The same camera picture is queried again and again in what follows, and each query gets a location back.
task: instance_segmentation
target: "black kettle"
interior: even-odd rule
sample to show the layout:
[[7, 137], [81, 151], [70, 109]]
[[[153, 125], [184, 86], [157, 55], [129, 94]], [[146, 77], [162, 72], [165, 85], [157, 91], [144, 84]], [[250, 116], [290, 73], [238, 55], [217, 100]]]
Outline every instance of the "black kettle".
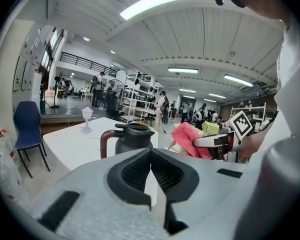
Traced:
[[114, 154], [120, 154], [132, 150], [152, 148], [151, 136], [155, 134], [147, 126], [138, 123], [115, 124], [115, 127], [123, 130], [106, 130], [100, 138], [101, 158], [107, 157], [107, 141], [109, 138], [119, 138], [115, 144]]

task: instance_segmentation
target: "backpack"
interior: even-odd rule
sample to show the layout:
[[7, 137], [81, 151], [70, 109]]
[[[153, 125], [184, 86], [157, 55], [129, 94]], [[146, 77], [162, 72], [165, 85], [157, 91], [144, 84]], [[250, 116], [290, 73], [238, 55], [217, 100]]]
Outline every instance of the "backpack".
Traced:
[[164, 113], [167, 114], [169, 110], [169, 100], [166, 96], [164, 96], [164, 102], [162, 106], [160, 107], [160, 110]]

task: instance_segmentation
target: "kettle lid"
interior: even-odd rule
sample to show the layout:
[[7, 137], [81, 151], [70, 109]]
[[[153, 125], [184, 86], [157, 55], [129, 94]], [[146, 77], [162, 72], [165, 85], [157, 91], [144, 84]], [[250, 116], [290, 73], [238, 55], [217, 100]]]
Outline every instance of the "kettle lid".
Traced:
[[138, 123], [128, 124], [115, 124], [115, 127], [122, 128], [123, 133], [134, 139], [146, 139], [151, 138], [154, 134], [147, 126], [140, 125]]

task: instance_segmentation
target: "chair leg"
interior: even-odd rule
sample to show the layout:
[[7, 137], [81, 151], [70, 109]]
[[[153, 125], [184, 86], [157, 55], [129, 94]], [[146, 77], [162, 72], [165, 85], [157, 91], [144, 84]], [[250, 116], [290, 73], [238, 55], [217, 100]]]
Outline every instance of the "chair leg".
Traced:
[[29, 156], [28, 156], [28, 154], [27, 154], [26, 150], [24, 149], [23, 151], [24, 151], [24, 153], [25, 153], [25, 156], [26, 156], [26, 158], [27, 158], [27, 159], [28, 159], [28, 161], [30, 162], [30, 159], [29, 159]]
[[41, 149], [41, 146], [40, 146], [40, 145], [39, 145], [39, 150], [40, 150], [42, 159], [43, 159], [43, 161], [44, 161], [44, 164], [45, 164], [46, 168], [48, 169], [48, 171], [50, 172], [49, 166], [48, 166], [48, 164], [47, 164], [47, 161], [46, 161], [46, 159], [45, 159], [44, 154], [42, 153], [42, 149]]
[[22, 164], [23, 164], [23, 166], [24, 166], [26, 172], [29, 174], [29, 176], [30, 176], [31, 179], [32, 179], [33, 177], [32, 177], [32, 175], [31, 175], [30, 171], [28, 170], [28, 167], [26, 166], [25, 161], [24, 161], [24, 159], [22, 158], [22, 155], [21, 155], [20, 151], [19, 151], [19, 150], [17, 150], [17, 151], [18, 151], [19, 157], [20, 157], [20, 159], [21, 159], [21, 162], [22, 162]]
[[47, 156], [47, 152], [45, 150], [44, 142], [42, 140], [41, 140], [41, 145], [42, 145], [42, 148], [43, 148], [44, 155]]

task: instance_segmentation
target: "ceiling light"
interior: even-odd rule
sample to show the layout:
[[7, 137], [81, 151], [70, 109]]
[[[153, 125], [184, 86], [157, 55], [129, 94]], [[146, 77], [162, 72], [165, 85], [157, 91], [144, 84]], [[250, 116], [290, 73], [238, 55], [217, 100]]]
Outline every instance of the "ceiling light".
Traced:
[[211, 100], [211, 99], [206, 99], [206, 98], [204, 98], [204, 100], [207, 101], [207, 102], [214, 102], [214, 103], [216, 103], [216, 101]]
[[186, 96], [186, 95], [183, 95], [183, 97], [185, 97], [185, 98], [190, 98], [190, 99], [195, 99], [195, 97]]
[[186, 89], [179, 89], [179, 91], [189, 92], [189, 93], [195, 93], [196, 92], [195, 90], [186, 90]]
[[209, 93], [210, 96], [214, 96], [214, 97], [218, 97], [218, 98], [222, 98], [222, 99], [226, 99], [225, 96], [221, 96], [221, 95], [217, 95], [217, 94], [213, 94], [213, 93]]
[[140, 0], [128, 7], [127, 9], [125, 9], [123, 12], [120, 13], [120, 15], [127, 21], [133, 16], [138, 15], [152, 7], [159, 6], [171, 1], [176, 0]]
[[179, 68], [179, 67], [168, 67], [169, 72], [180, 72], [180, 73], [192, 73], [197, 74], [198, 69], [194, 68]]
[[224, 76], [224, 78], [225, 78], [225, 79], [228, 79], [228, 80], [232, 80], [232, 81], [238, 82], [238, 83], [243, 84], [243, 85], [246, 85], [246, 86], [250, 86], [250, 87], [254, 86], [254, 85], [253, 85], [252, 83], [250, 83], [250, 82], [247, 82], [247, 81], [242, 80], [242, 79], [240, 79], [240, 78], [236, 78], [236, 77], [231, 76], [231, 75], [227, 75], [227, 74], [226, 74], [226, 75]]

